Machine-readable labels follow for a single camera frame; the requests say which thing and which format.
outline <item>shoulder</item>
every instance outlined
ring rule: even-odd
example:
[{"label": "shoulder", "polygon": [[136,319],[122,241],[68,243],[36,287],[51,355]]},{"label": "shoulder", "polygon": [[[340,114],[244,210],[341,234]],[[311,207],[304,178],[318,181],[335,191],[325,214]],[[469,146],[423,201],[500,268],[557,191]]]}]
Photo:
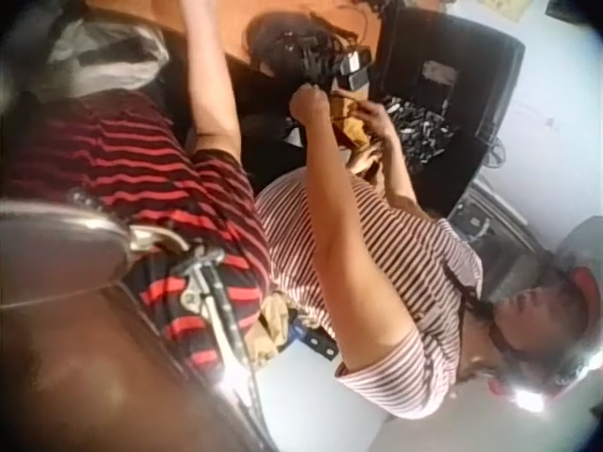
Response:
[{"label": "shoulder", "polygon": [[483,267],[479,255],[454,231],[446,219],[439,219],[435,225],[447,239],[447,260],[451,269],[462,283],[476,287],[479,295],[483,283]]}]

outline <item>hand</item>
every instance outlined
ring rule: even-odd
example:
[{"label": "hand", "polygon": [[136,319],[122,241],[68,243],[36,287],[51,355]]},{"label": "hand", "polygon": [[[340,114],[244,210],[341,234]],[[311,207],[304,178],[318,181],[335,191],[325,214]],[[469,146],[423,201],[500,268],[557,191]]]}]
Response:
[{"label": "hand", "polygon": [[351,154],[346,167],[352,174],[360,174],[373,166],[375,162],[381,159],[381,146],[372,144],[364,149],[359,149]]},{"label": "hand", "polygon": [[[340,91],[339,94],[350,97],[346,91]],[[354,103],[350,106],[349,114],[351,117],[363,121],[377,137],[398,139],[396,127],[383,105],[370,101],[354,100]]]},{"label": "hand", "polygon": [[291,116],[301,125],[312,121],[331,121],[331,106],[327,93],[316,85],[305,84],[293,94],[289,102]]}]

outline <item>man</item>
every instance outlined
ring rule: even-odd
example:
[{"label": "man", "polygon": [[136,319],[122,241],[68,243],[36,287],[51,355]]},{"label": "man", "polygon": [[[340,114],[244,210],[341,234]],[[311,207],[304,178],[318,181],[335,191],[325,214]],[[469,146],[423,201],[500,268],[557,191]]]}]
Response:
[{"label": "man", "polygon": [[342,164],[324,92],[306,85],[290,109],[305,127],[307,168],[262,191],[258,213],[272,277],[336,339],[341,382],[417,419],[478,375],[516,399],[517,388],[557,394],[595,365],[600,297],[588,270],[497,305],[480,301],[481,262],[417,204],[383,107],[358,102],[352,116],[383,141],[385,199]]},{"label": "man", "polygon": [[[194,149],[185,153],[170,122],[141,93],[63,100],[43,105],[23,145],[7,156],[3,196],[65,202],[76,188],[125,221],[164,226],[190,244],[222,249],[218,272],[245,331],[268,288],[269,257],[240,165],[216,0],[182,0],[181,9]],[[55,259],[60,267],[61,256]],[[0,312],[3,430],[16,444],[36,450],[249,450],[223,411],[215,410],[214,397],[174,375],[150,334],[162,335],[169,354],[202,380],[216,377],[220,356],[211,330],[179,302],[185,281],[171,273],[179,262],[157,250],[126,278],[150,329],[137,322],[117,288]]]}]

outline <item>table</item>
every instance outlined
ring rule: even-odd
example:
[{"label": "table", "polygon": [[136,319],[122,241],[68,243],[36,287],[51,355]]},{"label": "table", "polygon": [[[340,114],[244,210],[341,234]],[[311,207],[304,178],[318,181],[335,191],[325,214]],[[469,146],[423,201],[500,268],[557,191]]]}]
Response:
[{"label": "table", "polygon": [[[184,34],[177,0],[86,0],[86,3],[93,10],[118,14]],[[254,17],[275,10],[314,11],[332,24],[357,33],[360,39],[364,36],[363,44],[376,55],[381,32],[379,17],[366,4],[353,5],[351,0],[220,0],[220,33],[225,52],[249,63],[243,38],[247,25]]]}]

